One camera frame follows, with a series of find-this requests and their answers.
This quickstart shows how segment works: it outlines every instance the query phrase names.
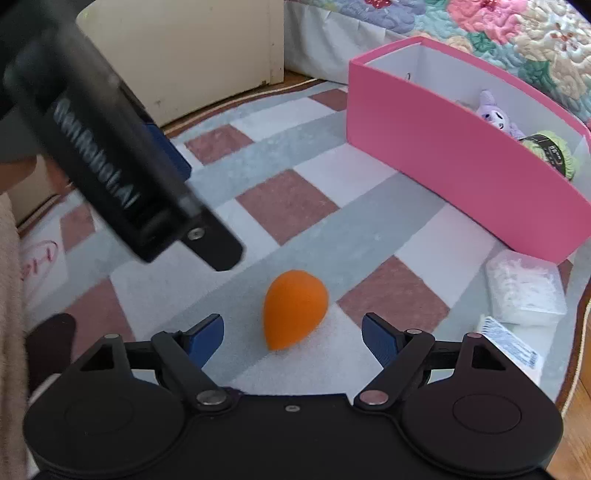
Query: white cabinet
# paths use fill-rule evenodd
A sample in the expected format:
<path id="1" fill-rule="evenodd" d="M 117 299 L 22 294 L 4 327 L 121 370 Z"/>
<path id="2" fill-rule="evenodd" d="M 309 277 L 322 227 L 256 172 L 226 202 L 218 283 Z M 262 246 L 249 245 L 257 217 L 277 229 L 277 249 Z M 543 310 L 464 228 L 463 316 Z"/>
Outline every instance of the white cabinet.
<path id="1" fill-rule="evenodd" d="M 283 0 L 96 0 L 77 23 L 159 125 L 283 81 Z"/>

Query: black circular pad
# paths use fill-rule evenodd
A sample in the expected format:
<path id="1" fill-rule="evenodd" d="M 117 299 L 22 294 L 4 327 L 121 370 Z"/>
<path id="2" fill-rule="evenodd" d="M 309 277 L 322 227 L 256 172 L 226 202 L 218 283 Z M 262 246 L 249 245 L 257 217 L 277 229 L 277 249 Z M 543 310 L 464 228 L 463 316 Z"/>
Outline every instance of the black circular pad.
<path id="1" fill-rule="evenodd" d="M 466 475 L 518 475 L 543 464 L 562 435 L 553 403 L 534 384 L 480 370 L 426 385 L 401 425 L 418 450 Z"/>
<path id="2" fill-rule="evenodd" d="M 90 372 L 54 387 L 29 409 L 24 433 L 33 455 L 56 472 L 131 473 L 160 456 L 183 427 L 181 403 L 158 385 Z"/>
<path id="3" fill-rule="evenodd" d="M 521 420 L 521 410 L 500 395 L 467 395 L 453 404 L 453 416 L 476 433 L 508 432 Z"/>

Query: beige blanket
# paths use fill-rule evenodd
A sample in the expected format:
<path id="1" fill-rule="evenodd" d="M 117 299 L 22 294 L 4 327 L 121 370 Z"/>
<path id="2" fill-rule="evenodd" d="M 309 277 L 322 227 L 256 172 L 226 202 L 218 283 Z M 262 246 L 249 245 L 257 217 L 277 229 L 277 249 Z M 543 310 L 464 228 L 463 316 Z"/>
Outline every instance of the beige blanket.
<path id="1" fill-rule="evenodd" d="M 0 196 L 0 480 L 26 477 L 22 418 L 26 363 L 18 234 L 7 195 Z"/>

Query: checkered rug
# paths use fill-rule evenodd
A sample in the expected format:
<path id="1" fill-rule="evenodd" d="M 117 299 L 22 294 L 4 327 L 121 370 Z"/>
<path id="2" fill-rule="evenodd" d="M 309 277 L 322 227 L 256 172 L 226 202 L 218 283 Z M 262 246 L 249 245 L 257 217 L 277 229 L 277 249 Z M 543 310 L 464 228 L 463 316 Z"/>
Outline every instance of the checkered rug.
<path id="1" fill-rule="evenodd" d="M 44 342 L 37 333 L 48 335 L 44 322 L 57 312 L 76 318 L 63 336 L 72 340 L 72 359 L 106 333 L 146 340 L 216 312 L 226 336 L 205 367 L 215 381 L 249 393 L 354 395 L 381 369 L 361 339 L 365 312 L 440 340 L 473 330 L 490 310 L 483 265 L 505 247 L 434 193 L 348 145 L 346 92 L 321 83 L 269 96 L 173 138 L 193 167 L 189 185 L 246 246 L 232 271 L 212 271 L 178 243 L 143 264 L 78 192 L 53 207 L 22 242 L 33 354 L 48 358 L 57 348 L 55 335 Z M 569 313 L 558 329 L 515 329 L 546 357 L 541 388 L 554 399 L 571 361 L 590 258 L 586 244 L 560 266 Z M 290 269 L 320 278 L 332 304 L 307 339 L 269 352 L 263 299 Z"/>

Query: orange makeup sponge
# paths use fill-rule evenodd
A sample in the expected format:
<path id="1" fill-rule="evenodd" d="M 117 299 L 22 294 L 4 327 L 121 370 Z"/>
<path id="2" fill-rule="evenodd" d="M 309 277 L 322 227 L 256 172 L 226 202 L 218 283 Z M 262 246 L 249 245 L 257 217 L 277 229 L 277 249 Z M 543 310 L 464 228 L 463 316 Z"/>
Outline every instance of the orange makeup sponge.
<path id="1" fill-rule="evenodd" d="M 267 291 L 263 307 L 265 338 L 270 350 L 287 348 L 314 330 L 329 308 L 324 284 L 302 270 L 279 275 Z"/>

